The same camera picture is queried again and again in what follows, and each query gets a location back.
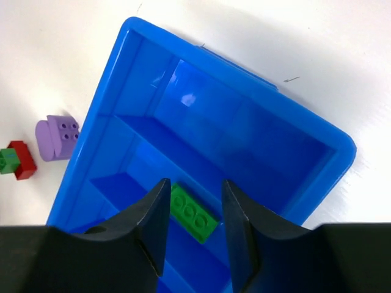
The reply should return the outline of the red lego brick left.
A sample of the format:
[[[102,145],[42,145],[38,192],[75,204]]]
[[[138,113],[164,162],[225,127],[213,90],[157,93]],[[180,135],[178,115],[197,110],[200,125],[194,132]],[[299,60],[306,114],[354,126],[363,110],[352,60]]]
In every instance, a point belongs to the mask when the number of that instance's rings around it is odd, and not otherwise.
[[[14,171],[16,179],[29,179],[37,171],[37,166],[27,144],[22,140],[13,140],[8,148],[13,148],[20,160],[19,167]]]

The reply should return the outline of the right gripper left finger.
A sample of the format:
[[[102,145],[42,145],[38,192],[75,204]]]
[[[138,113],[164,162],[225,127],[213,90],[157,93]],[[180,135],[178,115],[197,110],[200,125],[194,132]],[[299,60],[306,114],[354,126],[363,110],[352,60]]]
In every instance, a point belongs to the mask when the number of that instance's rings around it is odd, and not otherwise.
[[[2,292],[155,292],[163,274],[169,179],[82,234],[53,226],[1,228]]]

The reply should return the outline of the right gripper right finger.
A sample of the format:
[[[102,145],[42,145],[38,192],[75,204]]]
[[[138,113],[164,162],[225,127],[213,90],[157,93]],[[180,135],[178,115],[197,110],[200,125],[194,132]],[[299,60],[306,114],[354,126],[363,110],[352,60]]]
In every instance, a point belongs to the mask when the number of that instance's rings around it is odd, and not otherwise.
[[[389,292],[390,225],[308,230],[258,204],[233,181],[222,207],[234,292]]]

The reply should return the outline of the purple round lego piece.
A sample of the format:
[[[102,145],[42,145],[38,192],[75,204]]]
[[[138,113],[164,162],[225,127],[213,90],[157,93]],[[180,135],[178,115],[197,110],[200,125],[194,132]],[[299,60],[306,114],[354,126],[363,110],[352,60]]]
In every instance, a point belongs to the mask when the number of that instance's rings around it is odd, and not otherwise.
[[[40,120],[35,127],[35,137],[41,158],[46,162],[59,161],[54,158],[54,147],[49,134],[47,118]]]

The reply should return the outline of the blue divided plastic bin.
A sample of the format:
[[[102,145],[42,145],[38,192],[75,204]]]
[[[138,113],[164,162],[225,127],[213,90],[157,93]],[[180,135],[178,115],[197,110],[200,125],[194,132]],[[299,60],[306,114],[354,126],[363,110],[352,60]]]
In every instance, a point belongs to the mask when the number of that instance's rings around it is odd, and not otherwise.
[[[114,43],[48,224],[77,233],[161,179],[218,220],[222,182],[298,225],[352,165],[347,133],[268,81],[137,17]]]

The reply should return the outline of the purple square lego brick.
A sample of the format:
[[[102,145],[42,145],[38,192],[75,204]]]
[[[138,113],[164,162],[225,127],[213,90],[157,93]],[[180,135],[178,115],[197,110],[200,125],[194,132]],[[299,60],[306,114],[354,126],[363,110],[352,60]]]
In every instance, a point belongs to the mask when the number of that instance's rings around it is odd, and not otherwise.
[[[48,115],[55,159],[69,159],[79,138],[79,125],[72,116]]]

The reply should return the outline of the green lego brick on red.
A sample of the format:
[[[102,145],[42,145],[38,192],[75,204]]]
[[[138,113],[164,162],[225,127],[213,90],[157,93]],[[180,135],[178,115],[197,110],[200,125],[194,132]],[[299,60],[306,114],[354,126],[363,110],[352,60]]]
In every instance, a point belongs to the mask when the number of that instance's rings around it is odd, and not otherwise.
[[[0,160],[2,175],[13,173],[20,166],[20,160],[14,148],[1,149]]]

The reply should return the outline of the green lego brick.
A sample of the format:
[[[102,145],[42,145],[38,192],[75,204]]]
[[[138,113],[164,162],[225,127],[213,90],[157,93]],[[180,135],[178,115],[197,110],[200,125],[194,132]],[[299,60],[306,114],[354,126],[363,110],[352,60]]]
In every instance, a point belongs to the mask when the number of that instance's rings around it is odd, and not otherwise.
[[[13,173],[20,166],[20,160],[14,148],[1,149],[0,160],[2,175]]]
[[[179,184],[171,187],[170,213],[199,243],[204,244],[219,221]]]

